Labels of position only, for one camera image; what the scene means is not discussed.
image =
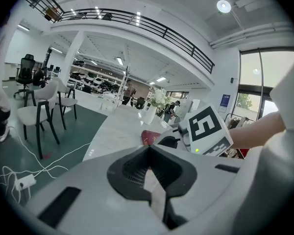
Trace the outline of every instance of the floor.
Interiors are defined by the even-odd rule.
[[[8,125],[16,128],[17,132],[22,138],[23,143],[27,148],[33,152],[38,157],[37,141],[36,141],[36,127],[27,127],[27,140],[24,140],[23,125],[19,122],[16,116],[16,110],[24,106],[24,100],[22,96],[16,95],[13,98],[13,93],[21,86],[17,86],[15,81],[8,81],[3,83],[3,89],[8,95],[10,106],[11,106],[11,116],[8,120]],[[80,146],[92,141],[94,135],[105,121],[106,117],[103,114],[91,111],[79,105],[76,106],[77,120],[74,118],[74,111],[66,111],[65,121],[67,130],[64,130],[61,121],[59,106],[56,106],[53,114],[53,125],[57,136],[59,138],[60,144],[58,145],[52,135],[50,126],[48,122],[44,122],[43,126],[45,132],[41,131],[41,146],[42,152],[48,158],[41,160],[43,166],[47,166],[53,161],[61,158],[66,153],[79,148]],[[77,150],[76,152],[66,156],[61,161],[55,163],[54,165],[61,165],[67,169],[72,168],[76,164],[82,162],[83,157],[87,151],[88,145]],[[0,175],[2,174],[2,167],[6,165],[10,167],[15,172],[21,172],[24,170],[38,171],[41,169],[39,164],[33,155],[31,155],[20,143],[19,137],[14,129],[10,128],[10,134],[7,140],[0,143]],[[63,174],[66,170],[63,168],[55,168],[50,171],[52,176],[58,177]],[[18,174],[18,178],[22,178],[29,173]],[[13,184],[14,180],[10,178],[10,185]],[[42,172],[36,178],[37,183],[30,188],[31,195],[34,195],[39,189],[48,184],[53,180],[46,172]],[[9,187],[7,196],[11,197],[12,187]],[[28,193],[24,191],[21,198],[21,204],[27,202]]]

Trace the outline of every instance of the white table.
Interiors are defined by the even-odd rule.
[[[120,105],[103,122],[83,161],[142,145],[142,131],[163,133],[171,127],[155,116],[150,125],[143,122],[146,111]]]

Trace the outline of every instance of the railing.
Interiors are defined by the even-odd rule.
[[[177,33],[175,30],[172,30],[162,23],[159,23],[148,17],[122,10],[103,9],[97,7],[64,12],[61,6],[58,5],[55,0],[26,1],[29,2],[29,6],[39,10],[48,21],[52,21],[53,23],[66,20],[95,19],[128,24],[149,31],[171,42],[172,44],[186,52],[188,55],[193,57],[210,73],[212,72],[212,68],[215,65],[209,59],[209,57],[207,57],[191,41],[183,37],[181,34]]]
[[[61,18],[64,10],[55,0],[26,0],[29,6],[39,10],[43,16],[53,23]]]
[[[75,11],[64,12],[58,22],[67,20],[79,20],[79,19],[95,19],[95,20],[106,20],[114,21],[123,24],[132,25],[149,31],[167,41],[171,42],[175,46],[179,47],[181,50],[189,54],[196,61],[205,67],[210,73],[215,65],[209,57],[207,57],[197,46],[195,46],[191,41],[183,37],[181,34],[177,33],[175,30],[159,23],[148,17],[139,16],[135,13],[115,10],[115,9],[105,9],[105,8],[89,8],[80,9]]]

